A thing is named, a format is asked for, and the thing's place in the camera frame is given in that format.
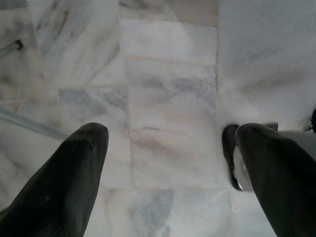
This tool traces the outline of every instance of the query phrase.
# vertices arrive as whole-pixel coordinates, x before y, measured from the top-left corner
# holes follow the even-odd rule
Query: floor
[[[53,4],[51,17],[39,14],[51,0],[0,4],[32,58],[0,60],[0,105],[67,133],[90,121],[109,128],[85,236],[274,237],[255,195],[230,187],[220,135],[231,122],[306,125],[316,105],[316,3],[121,0],[118,19],[100,10],[114,1],[93,0],[92,10],[77,1]],[[90,18],[78,17],[86,9]],[[77,21],[60,20],[68,15]],[[14,34],[0,27],[7,42]],[[26,72],[32,83],[22,83]],[[59,144],[0,123],[0,209]]]

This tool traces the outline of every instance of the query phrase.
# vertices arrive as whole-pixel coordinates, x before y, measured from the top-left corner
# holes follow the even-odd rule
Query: marble floor
[[[0,38],[12,40],[18,25],[29,63],[0,59],[0,106],[69,134],[91,121],[110,131],[86,237],[275,236],[255,195],[230,187],[221,130],[306,125],[316,106],[316,3],[4,2]],[[32,83],[15,61],[37,75]],[[60,143],[0,123],[0,209]]]

